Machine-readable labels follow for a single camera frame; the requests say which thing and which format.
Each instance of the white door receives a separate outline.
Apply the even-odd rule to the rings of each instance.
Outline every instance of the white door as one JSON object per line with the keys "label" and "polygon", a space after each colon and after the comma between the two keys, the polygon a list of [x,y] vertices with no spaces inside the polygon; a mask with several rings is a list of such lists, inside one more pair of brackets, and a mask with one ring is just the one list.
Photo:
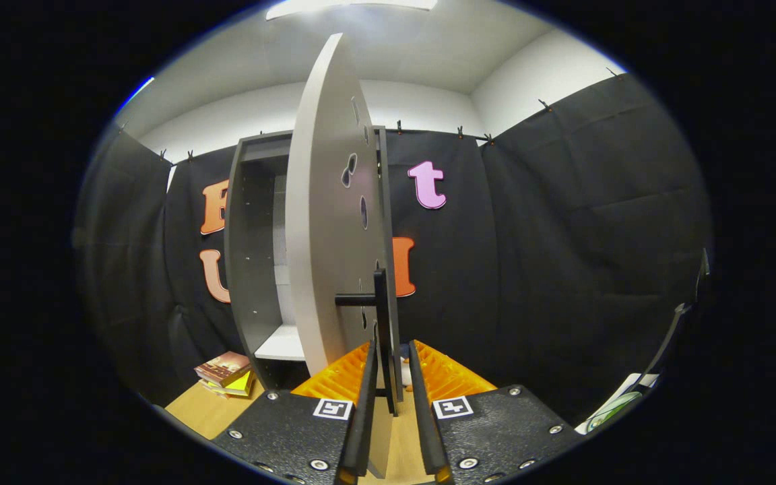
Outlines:
{"label": "white door", "polygon": [[286,176],[292,306],[311,375],[375,335],[375,307],[338,307],[372,294],[386,267],[376,138],[343,34],[329,37],[298,107]]}

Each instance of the wooden floor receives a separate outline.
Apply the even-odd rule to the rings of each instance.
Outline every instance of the wooden floor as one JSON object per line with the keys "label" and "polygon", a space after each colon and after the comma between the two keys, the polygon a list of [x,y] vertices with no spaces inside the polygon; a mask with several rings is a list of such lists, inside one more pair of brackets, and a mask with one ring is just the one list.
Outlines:
{"label": "wooden floor", "polygon": [[[213,439],[224,432],[227,426],[263,392],[265,390],[262,384],[256,381],[253,383],[252,397],[225,398],[196,383],[166,406],[166,410],[200,435]],[[412,399],[412,393],[403,392],[406,395],[403,402],[397,403],[397,417],[391,423],[391,447],[388,451],[385,479],[378,479],[367,472],[367,476],[358,479],[361,485],[410,485],[433,482],[433,476],[424,472],[421,445],[418,442],[415,402]]]}

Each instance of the black fabric backdrop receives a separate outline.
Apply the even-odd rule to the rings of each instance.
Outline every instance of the black fabric backdrop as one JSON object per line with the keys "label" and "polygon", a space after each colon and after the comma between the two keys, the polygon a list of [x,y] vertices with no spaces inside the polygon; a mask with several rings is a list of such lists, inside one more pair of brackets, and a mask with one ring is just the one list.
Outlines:
{"label": "black fabric backdrop", "polygon": [[[474,138],[450,133],[388,132],[388,181],[394,237],[409,237],[415,294],[397,299],[400,342],[413,338],[484,378],[498,377],[498,255],[490,188]],[[443,171],[435,181],[445,204],[418,203],[407,171],[422,162]]]}
{"label": "black fabric backdrop", "polygon": [[498,352],[569,422],[655,355],[692,300],[711,213],[696,160],[628,75],[551,105],[481,148],[496,219]]}
{"label": "black fabric backdrop", "polygon": [[164,254],[176,303],[175,319],[170,322],[170,346],[175,371],[184,383],[179,393],[196,381],[195,366],[228,350],[245,353],[232,307],[209,293],[199,258],[206,249],[221,253],[218,269],[221,284],[227,288],[224,231],[204,236],[200,227],[205,214],[203,190],[229,179],[234,153],[233,146],[193,157],[191,162],[179,162],[166,196]]}
{"label": "black fabric backdrop", "polygon": [[73,246],[86,315],[124,383],[157,403],[181,389],[167,328],[164,188],[170,163],[111,129],[77,202]]}
{"label": "black fabric backdrop", "polygon": [[[496,386],[524,384],[572,423],[643,371],[692,298],[711,218],[689,148],[631,76],[555,102],[492,146],[424,131],[387,141],[393,235],[415,241],[401,342]],[[228,178],[234,150],[178,163],[164,193],[169,163],[111,135],[86,178],[84,294],[126,383],[161,406],[194,366],[244,353],[199,258],[221,253],[226,287],[224,233],[200,226],[203,190]],[[425,160],[444,174],[439,209],[418,203],[407,175]]]}

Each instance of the white ceiling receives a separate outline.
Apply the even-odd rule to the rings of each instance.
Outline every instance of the white ceiling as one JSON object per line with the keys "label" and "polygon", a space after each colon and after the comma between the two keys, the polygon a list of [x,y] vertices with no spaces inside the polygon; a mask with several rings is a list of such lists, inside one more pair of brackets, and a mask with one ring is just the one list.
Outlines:
{"label": "white ceiling", "polygon": [[358,77],[471,94],[499,65],[553,29],[495,0],[439,0],[430,11],[349,5],[265,21],[267,9],[206,36],[117,116],[151,129],[209,102],[304,82],[329,36],[353,40]]}

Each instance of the book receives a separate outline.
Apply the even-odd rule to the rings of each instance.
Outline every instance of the book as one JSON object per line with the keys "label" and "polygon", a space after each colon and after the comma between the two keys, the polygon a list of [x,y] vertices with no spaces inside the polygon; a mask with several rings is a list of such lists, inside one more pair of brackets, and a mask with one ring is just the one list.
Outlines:
{"label": "book", "polygon": [[197,371],[200,379],[225,387],[250,371],[250,359],[235,352],[227,352],[197,366],[194,371]]}
{"label": "book", "polygon": [[255,381],[255,378],[253,378],[253,371],[247,371],[238,380],[225,387],[218,386],[218,384],[212,383],[211,381],[206,381],[204,379],[200,380],[200,383],[206,389],[212,391],[212,393],[232,394],[236,396],[249,397],[250,390],[253,389],[253,381]]}

